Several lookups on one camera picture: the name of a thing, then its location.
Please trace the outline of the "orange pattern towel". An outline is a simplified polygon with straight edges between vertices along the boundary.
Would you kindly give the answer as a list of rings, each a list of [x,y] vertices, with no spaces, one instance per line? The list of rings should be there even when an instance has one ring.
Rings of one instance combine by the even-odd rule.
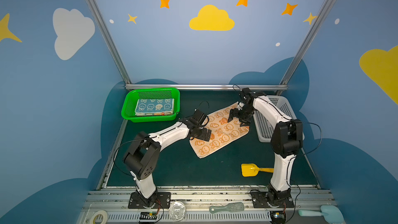
[[[200,159],[248,134],[250,127],[241,127],[238,118],[228,122],[230,110],[237,107],[238,103],[236,102],[209,115],[206,128],[211,130],[211,136],[208,142],[196,138],[190,141],[191,147]]]

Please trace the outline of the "grey plastic basket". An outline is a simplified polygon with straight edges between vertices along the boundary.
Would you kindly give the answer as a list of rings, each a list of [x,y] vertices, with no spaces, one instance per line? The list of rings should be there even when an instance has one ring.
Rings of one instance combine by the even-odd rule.
[[[260,96],[253,102],[254,121],[260,142],[269,143],[279,122],[297,120],[289,103],[283,96]]]

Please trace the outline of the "teal owl pattern towel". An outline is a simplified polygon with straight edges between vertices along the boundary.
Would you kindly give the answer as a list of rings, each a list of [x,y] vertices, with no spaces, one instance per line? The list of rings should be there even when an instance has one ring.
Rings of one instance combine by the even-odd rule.
[[[174,99],[140,99],[135,113],[174,112]]]

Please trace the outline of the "green plastic basket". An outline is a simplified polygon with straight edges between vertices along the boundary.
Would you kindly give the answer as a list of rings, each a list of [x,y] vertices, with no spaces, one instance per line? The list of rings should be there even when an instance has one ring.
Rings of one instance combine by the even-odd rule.
[[[172,121],[180,112],[180,91],[176,88],[136,89],[124,100],[121,116],[134,123]]]

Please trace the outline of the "striped rabbit text towel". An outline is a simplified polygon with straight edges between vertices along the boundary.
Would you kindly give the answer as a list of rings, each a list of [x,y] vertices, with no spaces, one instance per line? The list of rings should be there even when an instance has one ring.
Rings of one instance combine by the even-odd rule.
[[[156,112],[156,113],[136,113],[137,117],[152,117],[152,116],[170,116],[173,115],[171,112]]]

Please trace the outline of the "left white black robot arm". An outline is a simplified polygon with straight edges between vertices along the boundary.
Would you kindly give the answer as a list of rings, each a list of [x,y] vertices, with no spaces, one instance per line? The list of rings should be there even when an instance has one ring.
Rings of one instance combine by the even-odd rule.
[[[188,120],[178,121],[155,133],[139,133],[131,142],[122,159],[134,178],[139,196],[151,202],[157,198],[157,188],[152,173],[156,168],[161,151],[186,138],[208,142],[210,137],[210,129],[200,124],[192,124]]]

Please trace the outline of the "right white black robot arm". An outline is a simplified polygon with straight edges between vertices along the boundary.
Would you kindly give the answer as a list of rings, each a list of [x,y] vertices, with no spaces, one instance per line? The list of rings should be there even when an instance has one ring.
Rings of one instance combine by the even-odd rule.
[[[255,111],[260,112],[274,128],[271,147],[275,154],[274,173],[269,190],[278,197],[290,193],[290,176],[294,160],[303,147],[303,123],[280,111],[260,91],[243,88],[239,93],[241,101],[230,110],[228,122],[237,118],[241,127],[250,125]]]

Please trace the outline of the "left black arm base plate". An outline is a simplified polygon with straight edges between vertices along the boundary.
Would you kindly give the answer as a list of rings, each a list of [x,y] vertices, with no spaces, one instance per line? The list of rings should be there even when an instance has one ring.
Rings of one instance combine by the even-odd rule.
[[[171,202],[170,192],[155,192],[149,199],[146,199],[138,191],[133,192],[130,195],[130,199],[127,205],[128,209],[157,209],[164,208],[169,209]]]

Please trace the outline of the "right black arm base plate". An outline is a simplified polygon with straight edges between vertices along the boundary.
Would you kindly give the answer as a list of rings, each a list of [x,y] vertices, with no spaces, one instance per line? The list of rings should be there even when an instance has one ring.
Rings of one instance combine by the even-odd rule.
[[[275,200],[269,196],[269,192],[257,189],[249,192],[254,208],[293,208],[294,201],[291,196],[283,200]]]

